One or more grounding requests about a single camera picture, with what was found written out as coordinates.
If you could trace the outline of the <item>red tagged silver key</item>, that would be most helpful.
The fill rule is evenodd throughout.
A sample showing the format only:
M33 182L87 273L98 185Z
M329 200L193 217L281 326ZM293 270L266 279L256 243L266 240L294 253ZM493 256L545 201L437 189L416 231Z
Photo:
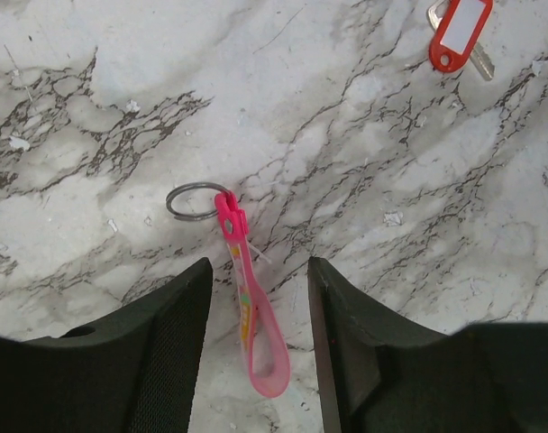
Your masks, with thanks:
M434 29L428 56L442 73L454 73L470 61L486 81L494 78L495 67L479 43L490 17L493 1L435 1L426 12Z

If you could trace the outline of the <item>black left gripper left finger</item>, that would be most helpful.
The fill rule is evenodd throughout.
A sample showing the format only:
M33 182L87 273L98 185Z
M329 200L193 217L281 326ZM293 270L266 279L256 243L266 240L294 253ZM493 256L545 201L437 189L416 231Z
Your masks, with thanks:
M201 259L64 336L0 336L0 432L187 431L212 284Z

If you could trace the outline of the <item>pink strap keyring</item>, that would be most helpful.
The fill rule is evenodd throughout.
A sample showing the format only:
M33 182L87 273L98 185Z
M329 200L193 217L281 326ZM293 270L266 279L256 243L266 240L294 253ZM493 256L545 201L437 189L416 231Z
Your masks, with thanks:
M215 209L185 214L173 207L174 200L197 189L212 189ZM252 387L266 398L277 398L288 387L291 365L286 342L280 331L266 291L258 283L252 267L249 226L238 198L229 189L213 182L192 182L174 188L166 196L166 208L180 221L195 222L216 217L233 262L240 308L240 341Z

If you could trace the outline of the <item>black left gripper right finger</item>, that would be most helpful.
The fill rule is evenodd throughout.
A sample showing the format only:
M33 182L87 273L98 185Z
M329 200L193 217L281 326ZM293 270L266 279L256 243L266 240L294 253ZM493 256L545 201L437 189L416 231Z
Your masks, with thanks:
M423 327L308 262L327 432L548 432L548 323Z

